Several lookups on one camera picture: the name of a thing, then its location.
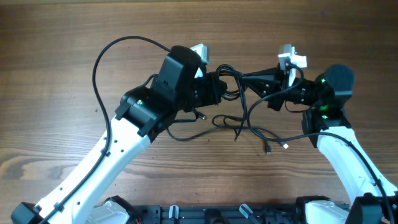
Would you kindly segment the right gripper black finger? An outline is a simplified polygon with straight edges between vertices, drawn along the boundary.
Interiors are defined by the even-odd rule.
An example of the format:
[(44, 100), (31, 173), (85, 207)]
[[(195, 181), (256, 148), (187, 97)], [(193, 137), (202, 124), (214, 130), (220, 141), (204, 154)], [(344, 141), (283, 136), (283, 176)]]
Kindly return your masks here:
[(277, 76), (278, 68), (268, 68), (257, 72), (245, 73), (242, 77), (243, 80), (260, 80), (260, 81), (274, 81)]
[(263, 98), (275, 92), (275, 85), (266, 80), (243, 80), (246, 87), (250, 88), (255, 94)]

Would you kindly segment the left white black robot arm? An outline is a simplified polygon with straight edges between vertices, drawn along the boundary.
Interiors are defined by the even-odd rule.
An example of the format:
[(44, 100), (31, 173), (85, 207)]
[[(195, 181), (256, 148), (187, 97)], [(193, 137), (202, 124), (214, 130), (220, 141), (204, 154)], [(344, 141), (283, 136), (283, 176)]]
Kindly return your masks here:
[(203, 44), (172, 47), (160, 72), (126, 92), (107, 120), (106, 131), (71, 174), (39, 202), (20, 203), (13, 223), (138, 223), (130, 205), (113, 197), (98, 200), (123, 169), (176, 122), (179, 111), (201, 118), (199, 108), (216, 105), (226, 84), (207, 73)]

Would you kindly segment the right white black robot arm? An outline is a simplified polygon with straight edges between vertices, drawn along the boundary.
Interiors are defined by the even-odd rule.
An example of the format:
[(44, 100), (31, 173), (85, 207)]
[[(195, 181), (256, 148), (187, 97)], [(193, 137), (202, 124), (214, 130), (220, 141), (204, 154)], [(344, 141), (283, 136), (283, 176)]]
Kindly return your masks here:
[(352, 97), (354, 72), (346, 65), (328, 67), (314, 81), (289, 80), (300, 68), (288, 63), (243, 75), (244, 85), (262, 101), (279, 110), (286, 101), (307, 106), (302, 113), (301, 137), (309, 138), (332, 165), (343, 184), (351, 207), (344, 210), (330, 199), (301, 197), (298, 205), (304, 223), (397, 223), (397, 187), (377, 169), (360, 146), (344, 109)]

